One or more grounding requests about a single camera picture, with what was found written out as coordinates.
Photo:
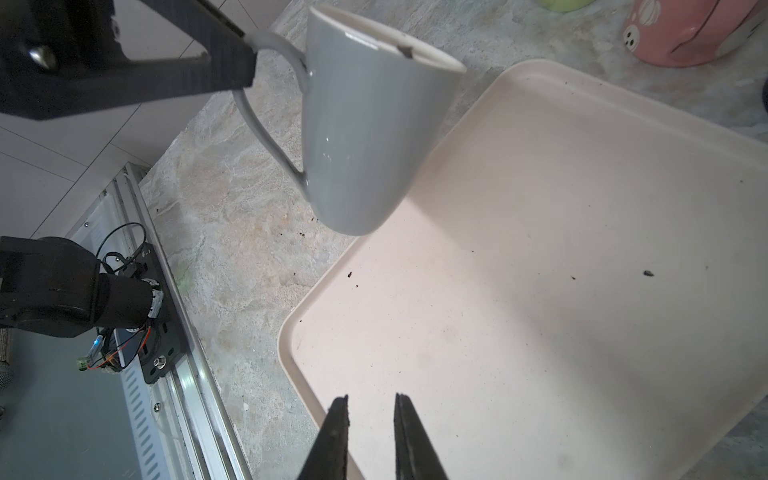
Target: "red wire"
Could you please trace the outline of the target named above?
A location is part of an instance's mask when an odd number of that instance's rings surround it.
[[[150,327],[148,327],[148,328],[147,328],[147,334],[146,334],[146,335],[144,335],[144,341],[141,343],[141,346],[139,346],[139,350],[141,350],[142,348],[144,348],[144,344],[145,344],[145,343],[147,343],[147,339],[149,338],[149,332],[151,332],[151,331],[152,331],[152,327],[150,326]],[[106,360],[105,360],[105,361],[103,361],[103,362],[101,362],[101,363],[99,363],[99,364],[98,364],[98,366],[89,366],[89,367],[88,367],[88,369],[89,369],[89,370],[96,370],[96,369],[100,369],[100,368],[101,368],[101,367],[102,367],[102,366],[103,366],[103,365],[104,365],[106,362],[109,362],[110,360],[112,360],[112,359],[114,358],[114,356],[118,354],[118,352],[120,352],[122,349],[124,349],[124,348],[125,348],[125,346],[126,346],[128,343],[130,343],[130,342],[126,342],[126,343],[124,343],[122,347],[120,347],[119,349],[117,349],[117,350],[116,350],[116,351],[114,351],[113,353],[110,353],[110,354],[109,354],[109,356],[106,358]]]

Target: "mug rim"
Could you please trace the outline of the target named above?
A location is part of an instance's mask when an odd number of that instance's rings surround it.
[[[463,74],[467,68],[459,60],[396,28],[375,22],[330,5],[313,5],[310,13],[344,32],[350,40],[373,50],[383,50],[401,58],[409,58],[398,47],[410,47],[412,60],[420,64]]]

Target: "mug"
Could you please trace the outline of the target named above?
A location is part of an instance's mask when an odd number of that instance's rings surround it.
[[[321,222],[348,235],[373,232],[408,193],[466,67],[423,41],[328,5],[310,8],[306,55],[267,31],[245,41],[256,54],[277,51],[296,73],[304,170],[266,132],[245,93],[233,91],[250,129]]]

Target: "black speck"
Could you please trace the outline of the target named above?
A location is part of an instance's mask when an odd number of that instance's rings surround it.
[[[397,49],[400,50],[400,53],[405,58],[413,58],[413,47],[403,47],[402,45],[398,45]]]

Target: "stone surface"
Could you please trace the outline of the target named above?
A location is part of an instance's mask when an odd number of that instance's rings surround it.
[[[311,3],[294,0],[273,30],[303,47]],[[768,141],[768,116],[760,104],[768,77],[765,27],[719,61],[667,69],[646,65],[624,49],[619,35],[628,0],[599,0],[567,14],[532,0],[335,5],[403,30],[467,65],[443,134],[506,68],[550,58]],[[272,52],[260,54],[247,93],[277,143],[300,163],[301,99],[287,62]],[[141,190],[254,478],[295,478],[316,427],[280,367],[277,334],[353,238],[314,219],[227,92],[208,101]],[[755,412],[748,418],[756,419],[755,438],[739,434],[738,443],[718,449],[721,442],[691,478],[714,478],[706,475],[717,468],[731,478],[757,478],[748,472],[768,477],[764,408]],[[744,449],[751,449],[751,470],[733,467]],[[706,463],[708,458],[713,462]]]

